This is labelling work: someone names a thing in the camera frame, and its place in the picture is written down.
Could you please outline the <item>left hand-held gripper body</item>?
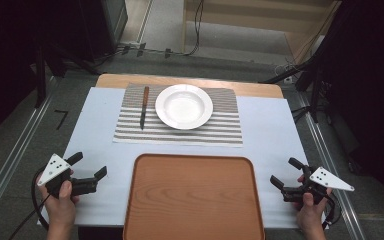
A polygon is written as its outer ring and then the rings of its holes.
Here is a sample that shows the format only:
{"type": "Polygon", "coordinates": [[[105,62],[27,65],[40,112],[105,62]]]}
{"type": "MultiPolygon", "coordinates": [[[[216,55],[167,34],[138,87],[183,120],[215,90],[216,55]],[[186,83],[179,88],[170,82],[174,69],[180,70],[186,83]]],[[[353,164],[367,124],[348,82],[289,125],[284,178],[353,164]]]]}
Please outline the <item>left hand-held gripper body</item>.
{"type": "Polygon", "coordinates": [[[37,185],[45,186],[47,192],[57,198],[60,187],[65,180],[69,180],[72,183],[72,196],[94,193],[98,184],[94,176],[84,179],[72,178],[71,166],[66,162],[66,159],[53,154],[43,170],[37,185]]]}

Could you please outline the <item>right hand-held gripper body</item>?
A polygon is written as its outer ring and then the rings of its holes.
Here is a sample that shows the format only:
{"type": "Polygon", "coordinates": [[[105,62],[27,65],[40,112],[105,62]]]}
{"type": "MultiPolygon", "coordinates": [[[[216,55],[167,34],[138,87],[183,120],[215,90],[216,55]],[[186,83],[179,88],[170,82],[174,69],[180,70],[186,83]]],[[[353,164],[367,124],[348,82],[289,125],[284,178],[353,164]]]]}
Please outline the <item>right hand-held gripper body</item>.
{"type": "Polygon", "coordinates": [[[305,193],[311,193],[315,204],[327,197],[327,189],[354,191],[355,188],[323,167],[313,168],[307,165],[299,167],[304,180],[299,187],[285,187],[281,184],[281,193],[285,202],[299,202],[305,193]]]}

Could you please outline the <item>person's right hand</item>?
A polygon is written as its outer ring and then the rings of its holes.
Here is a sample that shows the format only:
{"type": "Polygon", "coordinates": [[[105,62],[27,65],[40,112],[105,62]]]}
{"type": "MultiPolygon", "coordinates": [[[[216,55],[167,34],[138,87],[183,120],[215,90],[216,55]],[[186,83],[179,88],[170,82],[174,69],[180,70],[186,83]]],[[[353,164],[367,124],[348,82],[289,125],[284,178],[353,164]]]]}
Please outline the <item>person's right hand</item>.
{"type": "Polygon", "coordinates": [[[311,193],[304,193],[303,205],[297,213],[297,224],[305,233],[324,232],[322,227],[322,213],[326,208],[328,199],[324,197],[318,204],[314,203],[311,193]]]}

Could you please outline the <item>person's left hand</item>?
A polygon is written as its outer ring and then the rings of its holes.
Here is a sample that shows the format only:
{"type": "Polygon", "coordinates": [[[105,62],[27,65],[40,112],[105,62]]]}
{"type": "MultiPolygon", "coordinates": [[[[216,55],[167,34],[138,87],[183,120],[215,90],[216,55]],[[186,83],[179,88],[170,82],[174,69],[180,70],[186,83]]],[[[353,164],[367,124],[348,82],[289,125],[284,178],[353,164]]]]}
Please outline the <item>person's left hand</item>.
{"type": "Polygon", "coordinates": [[[76,218],[76,204],[79,202],[78,196],[72,196],[72,183],[65,180],[59,190],[57,198],[48,194],[44,186],[39,190],[45,201],[45,208],[49,216],[49,229],[63,230],[74,226],[76,218]]]}

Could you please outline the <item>pale blue table sheet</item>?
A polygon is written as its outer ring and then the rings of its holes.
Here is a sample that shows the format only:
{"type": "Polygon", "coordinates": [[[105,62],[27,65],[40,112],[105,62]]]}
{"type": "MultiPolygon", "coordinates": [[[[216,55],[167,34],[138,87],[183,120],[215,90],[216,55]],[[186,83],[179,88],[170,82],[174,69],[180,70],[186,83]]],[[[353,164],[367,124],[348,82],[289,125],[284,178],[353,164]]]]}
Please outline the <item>pale blue table sheet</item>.
{"type": "Polygon", "coordinates": [[[286,100],[235,94],[243,140],[240,147],[119,143],[113,137],[126,89],[94,87],[89,91],[65,151],[66,156],[83,153],[73,167],[77,178],[90,177],[107,167],[107,175],[99,181],[96,192],[81,196],[76,206],[77,225],[123,225],[134,162],[138,156],[152,153],[249,159],[255,171],[264,226],[295,227],[293,206],[284,202],[270,182],[274,175],[288,186],[295,184],[301,173],[288,160],[307,160],[286,100]]]}

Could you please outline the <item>black tripod stand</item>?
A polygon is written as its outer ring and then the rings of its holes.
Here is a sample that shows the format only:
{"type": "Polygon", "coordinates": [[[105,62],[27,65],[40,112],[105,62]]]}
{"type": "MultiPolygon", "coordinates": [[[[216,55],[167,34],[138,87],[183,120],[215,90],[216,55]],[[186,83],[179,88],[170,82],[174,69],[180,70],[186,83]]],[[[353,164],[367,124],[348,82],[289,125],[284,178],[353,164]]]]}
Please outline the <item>black tripod stand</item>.
{"type": "MultiPolygon", "coordinates": [[[[293,117],[294,122],[297,123],[306,114],[309,114],[313,122],[318,123],[318,100],[323,78],[322,54],[319,51],[316,51],[316,53],[307,61],[293,66],[294,69],[292,70],[292,75],[290,77],[300,73],[300,76],[295,84],[295,89],[298,92],[303,92],[309,87],[312,87],[310,103],[304,107],[292,110],[292,113],[297,113],[297,115],[293,117]]],[[[268,80],[259,81],[259,84],[276,84],[274,80],[275,77],[272,77],[268,80]]]]}
{"type": "Polygon", "coordinates": [[[84,60],[77,57],[73,53],[59,46],[54,42],[37,41],[35,43],[36,55],[36,89],[37,98],[35,107],[39,108],[45,101],[46,93],[46,79],[45,79],[45,65],[48,65],[54,76],[64,77],[67,71],[66,65],[63,63],[62,58],[68,58],[74,62],[81,69],[86,70],[92,75],[100,75],[100,72],[87,64],[84,60]]]}

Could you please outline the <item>grey striped placemat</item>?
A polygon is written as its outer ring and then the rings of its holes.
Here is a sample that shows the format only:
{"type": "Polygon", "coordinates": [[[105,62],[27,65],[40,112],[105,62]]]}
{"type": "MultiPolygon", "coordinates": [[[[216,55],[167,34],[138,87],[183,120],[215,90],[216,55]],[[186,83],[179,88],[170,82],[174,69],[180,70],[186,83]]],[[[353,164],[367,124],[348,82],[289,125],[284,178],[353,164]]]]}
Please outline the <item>grey striped placemat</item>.
{"type": "Polygon", "coordinates": [[[199,128],[178,130],[163,123],[155,110],[157,96],[169,85],[148,86],[150,90],[144,129],[140,129],[140,116],[145,85],[130,84],[124,93],[114,130],[115,142],[223,147],[243,145],[240,116],[233,90],[201,88],[212,99],[212,116],[199,128]]]}

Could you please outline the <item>brown wooden tray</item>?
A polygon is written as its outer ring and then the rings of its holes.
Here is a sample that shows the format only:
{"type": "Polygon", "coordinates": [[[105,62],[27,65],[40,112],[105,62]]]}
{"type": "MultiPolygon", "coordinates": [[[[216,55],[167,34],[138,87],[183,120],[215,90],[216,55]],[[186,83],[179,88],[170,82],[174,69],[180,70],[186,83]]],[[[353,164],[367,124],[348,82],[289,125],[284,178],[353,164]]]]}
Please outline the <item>brown wooden tray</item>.
{"type": "Polygon", "coordinates": [[[139,156],[123,239],[265,240],[251,161],[227,156],[139,156]]]}

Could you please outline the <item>white power strip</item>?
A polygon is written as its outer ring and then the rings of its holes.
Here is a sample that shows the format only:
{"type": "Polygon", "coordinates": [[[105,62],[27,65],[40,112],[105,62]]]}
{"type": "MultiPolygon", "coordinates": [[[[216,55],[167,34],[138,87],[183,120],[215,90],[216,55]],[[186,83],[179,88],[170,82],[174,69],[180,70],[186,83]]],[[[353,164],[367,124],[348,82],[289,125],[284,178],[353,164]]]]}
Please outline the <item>white power strip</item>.
{"type": "Polygon", "coordinates": [[[294,66],[291,64],[285,64],[285,65],[278,65],[274,69],[275,73],[275,83],[278,83],[280,81],[283,81],[284,79],[290,77],[292,75],[292,70],[294,69],[294,66]]]}

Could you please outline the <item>white deep plate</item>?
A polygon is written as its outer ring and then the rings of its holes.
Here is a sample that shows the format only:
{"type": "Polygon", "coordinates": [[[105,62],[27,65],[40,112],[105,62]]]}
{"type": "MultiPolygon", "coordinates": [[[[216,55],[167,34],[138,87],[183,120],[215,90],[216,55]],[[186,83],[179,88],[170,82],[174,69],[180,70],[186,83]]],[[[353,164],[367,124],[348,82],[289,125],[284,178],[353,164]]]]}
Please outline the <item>white deep plate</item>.
{"type": "Polygon", "coordinates": [[[178,84],[157,96],[155,110],[159,119],[174,129],[191,130],[204,125],[212,116],[213,102],[201,88],[178,84]]]}

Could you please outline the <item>black curtain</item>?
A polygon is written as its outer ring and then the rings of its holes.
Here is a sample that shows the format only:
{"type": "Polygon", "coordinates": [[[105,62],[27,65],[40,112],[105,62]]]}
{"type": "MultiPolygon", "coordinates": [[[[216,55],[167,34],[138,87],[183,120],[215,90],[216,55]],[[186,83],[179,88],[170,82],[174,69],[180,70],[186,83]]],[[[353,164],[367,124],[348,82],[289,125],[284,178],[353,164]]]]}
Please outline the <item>black curtain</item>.
{"type": "Polygon", "coordinates": [[[384,185],[384,0],[342,0],[317,57],[350,160],[384,185]]]}
{"type": "Polygon", "coordinates": [[[0,0],[0,125],[36,89],[37,41],[84,59],[78,0],[0,0]]]}

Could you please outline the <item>power strip with black plugs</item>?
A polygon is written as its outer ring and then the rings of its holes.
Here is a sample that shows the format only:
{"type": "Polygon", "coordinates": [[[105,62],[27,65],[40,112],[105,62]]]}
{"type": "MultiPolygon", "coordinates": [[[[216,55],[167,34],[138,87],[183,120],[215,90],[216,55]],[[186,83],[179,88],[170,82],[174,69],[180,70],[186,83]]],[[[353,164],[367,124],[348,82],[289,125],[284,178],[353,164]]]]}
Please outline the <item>power strip with black plugs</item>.
{"type": "Polygon", "coordinates": [[[122,43],[117,47],[116,52],[122,55],[128,54],[129,52],[135,51],[137,57],[143,56],[145,53],[162,54],[165,58],[169,58],[174,52],[167,48],[165,50],[155,50],[146,47],[145,43],[133,44],[133,43],[122,43]]]}

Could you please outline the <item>dark monitor cabinet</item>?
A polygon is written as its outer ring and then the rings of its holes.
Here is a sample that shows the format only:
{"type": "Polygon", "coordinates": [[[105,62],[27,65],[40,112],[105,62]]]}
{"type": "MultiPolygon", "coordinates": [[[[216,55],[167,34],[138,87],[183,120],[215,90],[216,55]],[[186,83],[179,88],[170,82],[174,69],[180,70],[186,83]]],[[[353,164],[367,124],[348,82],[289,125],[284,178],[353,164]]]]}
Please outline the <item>dark monitor cabinet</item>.
{"type": "Polygon", "coordinates": [[[78,0],[85,39],[84,59],[94,61],[113,54],[128,15],[125,0],[78,0]]]}

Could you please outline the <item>light wooden shelf unit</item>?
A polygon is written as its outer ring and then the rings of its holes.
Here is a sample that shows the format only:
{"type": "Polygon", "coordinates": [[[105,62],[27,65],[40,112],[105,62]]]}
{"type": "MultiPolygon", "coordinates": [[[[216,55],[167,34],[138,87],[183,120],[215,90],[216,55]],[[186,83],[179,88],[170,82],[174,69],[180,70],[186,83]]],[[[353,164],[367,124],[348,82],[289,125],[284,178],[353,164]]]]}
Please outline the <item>light wooden shelf unit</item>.
{"type": "Polygon", "coordinates": [[[200,3],[204,23],[284,32],[293,59],[300,64],[328,32],[342,0],[183,0],[182,51],[186,23],[200,12],[200,3]]]}

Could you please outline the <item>metal floor rail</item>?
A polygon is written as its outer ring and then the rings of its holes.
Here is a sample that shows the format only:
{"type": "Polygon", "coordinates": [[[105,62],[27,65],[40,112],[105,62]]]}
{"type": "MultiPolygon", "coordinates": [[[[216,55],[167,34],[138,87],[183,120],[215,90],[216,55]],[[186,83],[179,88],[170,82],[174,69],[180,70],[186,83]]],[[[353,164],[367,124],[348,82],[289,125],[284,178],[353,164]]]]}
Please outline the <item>metal floor rail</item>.
{"type": "MultiPolygon", "coordinates": [[[[300,114],[309,128],[312,140],[318,152],[319,159],[313,161],[313,163],[316,166],[323,167],[326,171],[329,171],[338,178],[342,178],[320,128],[320,119],[317,117],[317,112],[310,112],[310,100],[304,93],[298,93],[297,99],[300,106],[305,107],[305,110],[302,110],[300,114]]],[[[347,230],[347,236],[342,240],[368,240],[360,220],[358,219],[355,206],[351,201],[351,194],[352,191],[340,189],[334,189],[330,194],[330,197],[336,204],[333,219],[337,220],[337,222],[332,225],[327,225],[322,231],[324,235],[337,233],[339,227],[343,226],[344,229],[347,230]]]]}
{"type": "Polygon", "coordinates": [[[36,97],[29,95],[0,125],[0,198],[36,132],[60,81],[60,77],[50,77],[45,81],[46,97],[38,107],[35,107],[36,97]]]}

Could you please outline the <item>brown-handled table knife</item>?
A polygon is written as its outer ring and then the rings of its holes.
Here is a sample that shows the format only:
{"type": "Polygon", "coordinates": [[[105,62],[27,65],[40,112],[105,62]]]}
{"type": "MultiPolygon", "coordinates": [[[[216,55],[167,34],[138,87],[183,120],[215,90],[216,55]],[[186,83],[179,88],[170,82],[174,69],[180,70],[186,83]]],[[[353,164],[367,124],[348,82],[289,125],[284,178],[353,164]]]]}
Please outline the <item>brown-handled table knife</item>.
{"type": "Polygon", "coordinates": [[[146,118],[146,111],[147,111],[147,105],[148,105],[148,98],[149,98],[149,86],[144,87],[143,91],[143,101],[142,101],[142,110],[141,110],[141,116],[140,116],[140,129],[144,129],[145,125],[145,118],[146,118]]]}

